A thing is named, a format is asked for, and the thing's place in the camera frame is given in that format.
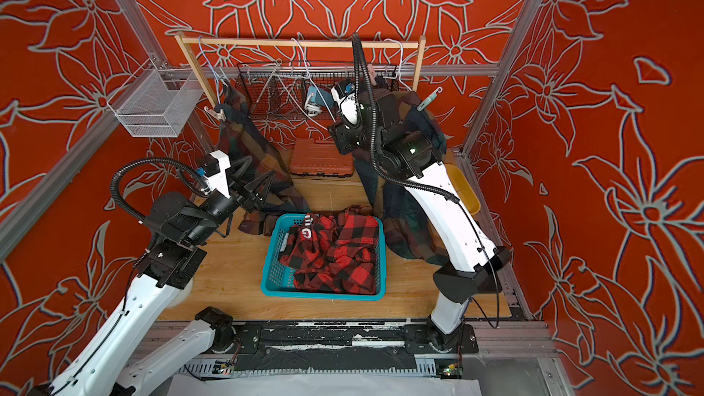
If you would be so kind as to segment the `dark multicolour plaid shirt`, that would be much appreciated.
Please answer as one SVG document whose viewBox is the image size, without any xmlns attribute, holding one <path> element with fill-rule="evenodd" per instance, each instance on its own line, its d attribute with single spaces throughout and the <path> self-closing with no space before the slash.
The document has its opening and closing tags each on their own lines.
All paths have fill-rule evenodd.
<svg viewBox="0 0 704 396">
<path fill-rule="evenodd" d="M 440 153 L 447 152 L 446 137 L 433 114 L 417 109 L 421 104 L 417 93 L 376 88 L 374 96 L 380 106 L 390 106 L 396 111 L 407 132 L 420 131 Z M 442 239 L 412 194 L 401 185 L 386 183 L 377 176 L 368 148 L 353 151 L 352 157 L 372 213 L 383 221 L 387 247 L 407 260 L 424 260 L 438 266 L 449 262 Z"/>
</svg>

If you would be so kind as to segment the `mint clothespin shirt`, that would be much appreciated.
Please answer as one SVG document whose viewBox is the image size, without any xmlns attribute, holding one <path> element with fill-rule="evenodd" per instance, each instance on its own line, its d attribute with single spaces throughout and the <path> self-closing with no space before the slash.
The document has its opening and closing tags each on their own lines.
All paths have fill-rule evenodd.
<svg viewBox="0 0 704 396">
<path fill-rule="evenodd" d="M 419 112 L 423 112 L 424 110 L 426 110 L 430 106 L 430 104 L 432 104 L 432 102 L 437 99 L 438 95 L 441 95 L 441 93 L 443 93 L 443 88 L 441 86 L 438 86 L 438 88 L 434 89 L 434 91 L 429 93 L 429 95 L 427 95 L 427 97 L 425 97 L 425 99 L 423 99 L 423 101 L 418 104 L 416 110 Z"/>
</svg>

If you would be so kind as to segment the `red black plaid shirt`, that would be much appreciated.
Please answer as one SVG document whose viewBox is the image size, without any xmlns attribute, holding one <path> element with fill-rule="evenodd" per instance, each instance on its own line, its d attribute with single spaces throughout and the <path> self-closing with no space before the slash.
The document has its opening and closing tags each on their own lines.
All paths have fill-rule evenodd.
<svg viewBox="0 0 704 396">
<path fill-rule="evenodd" d="M 289 228 L 277 260 L 304 293 L 374 295 L 379 267 L 377 220 L 357 205 L 338 214 L 307 214 Z"/>
</svg>

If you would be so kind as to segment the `white wire hanger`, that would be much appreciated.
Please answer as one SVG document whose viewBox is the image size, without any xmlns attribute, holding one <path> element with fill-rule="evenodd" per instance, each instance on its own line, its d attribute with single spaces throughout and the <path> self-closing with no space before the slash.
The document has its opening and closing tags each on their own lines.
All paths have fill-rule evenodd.
<svg viewBox="0 0 704 396">
<path fill-rule="evenodd" d="M 291 103 L 293 105 L 293 107 L 297 108 L 306 118 L 308 118 L 310 121 L 312 121 L 315 124 L 315 126 L 318 126 L 319 128 L 323 129 L 324 126 L 322 126 L 320 123 L 318 123 L 315 120 L 315 117 L 309 117 L 309 115 L 306 114 L 306 112 L 304 111 L 304 105 L 303 106 L 300 105 L 300 102 L 298 101 L 298 99 L 291 94 L 290 89 L 286 86 L 286 84 L 283 81 L 283 78 L 287 78 L 288 80 L 291 80 L 293 82 L 293 84 L 295 84 L 295 82 L 297 80 L 308 80 L 308 82 L 311 85 L 317 86 L 315 84 L 315 81 L 312 78 L 312 75 L 311 75 L 311 72 L 309 69 L 310 62 L 308 62 L 308 60 L 307 60 L 306 53 L 304 51 L 303 46 L 300 44 L 300 42 L 299 42 L 299 40 L 297 40 L 297 38 L 291 38 L 291 41 L 294 42 L 295 46 L 298 48 L 298 51 L 299 51 L 300 57 L 301 57 L 300 63 L 302 64 L 302 67 L 304 67 L 304 72 L 302 73 L 302 75 L 291 75 L 291 76 L 286 75 L 286 74 L 281 75 L 279 70 L 282 67 L 282 60 L 278 59 L 276 62 L 276 65 L 274 67 L 274 70 L 271 73 L 271 77 L 276 78 L 276 80 L 280 84 L 280 88 L 282 88 L 282 90 L 286 93 L 286 95 L 288 95 L 288 99 L 286 100 L 286 102 Z"/>
</svg>

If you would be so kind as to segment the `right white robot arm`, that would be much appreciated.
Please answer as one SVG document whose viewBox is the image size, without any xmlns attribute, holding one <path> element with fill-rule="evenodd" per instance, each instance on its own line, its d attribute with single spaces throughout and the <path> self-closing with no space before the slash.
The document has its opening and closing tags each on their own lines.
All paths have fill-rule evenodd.
<svg viewBox="0 0 704 396">
<path fill-rule="evenodd" d="M 340 119 L 328 131 L 341 154 L 368 152 L 374 173 L 407 190 L 442 239 L 449 261 L 434 273 L 439 295 L 426 333 L 435 350 L 448 352 L 461 345 L 470 300 L 488 280 L 497 280 L 510 251 L 491 241 L 471 216 L 430 135 L 407 128 L 396 96 L 372 80 L 359 34 L 352 35 L 351 47 L 354 79 L 334 87 Z"/>
</svg>

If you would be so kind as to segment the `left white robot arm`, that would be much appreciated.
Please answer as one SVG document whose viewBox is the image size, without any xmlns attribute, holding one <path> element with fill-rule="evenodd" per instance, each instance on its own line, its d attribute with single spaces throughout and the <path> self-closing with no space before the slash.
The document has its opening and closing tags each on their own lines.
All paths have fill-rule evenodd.
<svg viewBox="0 0 704 396">
<path fill-rule="evenodd" d="M 203 198 L 196 205 L 179 192 L 168 192 L 142 214 L 124 198 L 120 184 L 129 172 L 163 163 L 177 170 L 181 182 Z M 149 395 L 189 361 L 214 350 L 226 353 L 238 338 L 233 319 L 207 307 L 178 335 L 138 363 L 128 361 L 161 313 L 187 297 L 206 252 L 204 246 L 220 227 L 230 227 L 234 212 L 265 206 L 276 173 L 246 181 L 252 159 L 236 161 L 215 150 L 197 168 L 170 158 L 144 158 L 118 170 L 110 183 L 115 205 L 148 227 L 150 243 L 133 265 L 120 304 L 71 365 L 32 395 Z"/>
</svg>

